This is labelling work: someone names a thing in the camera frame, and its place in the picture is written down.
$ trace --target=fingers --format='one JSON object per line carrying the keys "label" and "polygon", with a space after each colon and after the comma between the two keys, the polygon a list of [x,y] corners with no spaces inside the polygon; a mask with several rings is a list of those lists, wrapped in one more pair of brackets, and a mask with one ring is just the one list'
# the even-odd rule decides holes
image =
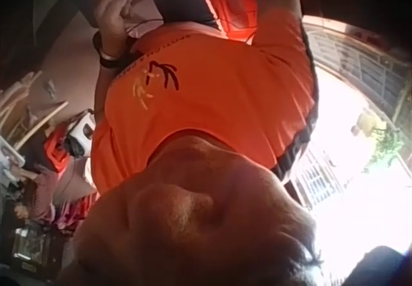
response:
{"label": "fingers", "polygon": [[109,12],[109,14],[113,14],[112,12],[117,12],[119,15],[121,9],[128,1],[129,0],[102,0],[96,8],[95,17],[102,17],[106,12]]}
{"label": "fingers", "polygon": [[95,11],[95,16],[96,17],[101,17],[104,13],[104,11],[106,10],[106,8],[108,7],[108,4],[111,2],[112,0],[102,0],[100,2],[100,4],[97,6],[96,11]]}
{"label": "fingers", "polygon": [[128,18],[131,15],[131,0],[127,0],[126,4],[124,5],[122,12],[120,13],[120,15],[123,18]]}
{"label": "fingers", "polygon": [[111,16],[120,16],[127,2],[128,0],[112,0],[108,4],[105,13]]}

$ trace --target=wrist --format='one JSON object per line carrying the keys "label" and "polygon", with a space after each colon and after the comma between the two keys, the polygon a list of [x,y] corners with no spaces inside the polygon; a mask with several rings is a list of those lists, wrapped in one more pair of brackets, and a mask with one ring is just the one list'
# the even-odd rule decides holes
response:
{"label": "wrist", "polygon": [[119,59],[126,51],[126,40],[116,42],[102,41],[101,51],[114,59]]}

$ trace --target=metal grille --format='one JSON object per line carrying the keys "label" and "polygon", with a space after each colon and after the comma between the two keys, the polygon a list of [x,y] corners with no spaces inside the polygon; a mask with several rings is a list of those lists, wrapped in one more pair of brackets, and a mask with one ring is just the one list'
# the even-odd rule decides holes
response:
{"label": "metal grille", "polygon": [[312,209],[344,188],[334,175],[325,153],[311,142],[299,161],[295,183],[307,208]]}

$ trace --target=red chair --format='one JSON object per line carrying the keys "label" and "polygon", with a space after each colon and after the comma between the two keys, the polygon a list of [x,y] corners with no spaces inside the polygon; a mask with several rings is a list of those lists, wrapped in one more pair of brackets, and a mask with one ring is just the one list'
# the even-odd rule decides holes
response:
{"label": "red chair", "polygon": [[46,151],[47,157],[55,166],[58,174],[61,174],[66,170],[70,159],[70,155],[63,145],[67,127],[67,122],[57,125],[44,143],[44,150]]}

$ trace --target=orange shirt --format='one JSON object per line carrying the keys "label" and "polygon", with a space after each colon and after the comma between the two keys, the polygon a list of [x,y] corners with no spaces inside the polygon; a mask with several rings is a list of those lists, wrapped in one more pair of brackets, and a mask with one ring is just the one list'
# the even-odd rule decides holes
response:
{"label": "orange shirt", "polygon": [[252,45],[189,23],[152,31],[137,47],[146,54],[114,80],[93,136],[100,193],[142,171],[163,140],[185,129],[216,137],[282,179],[317,116],[313,62],[288,10],[267,12]]}

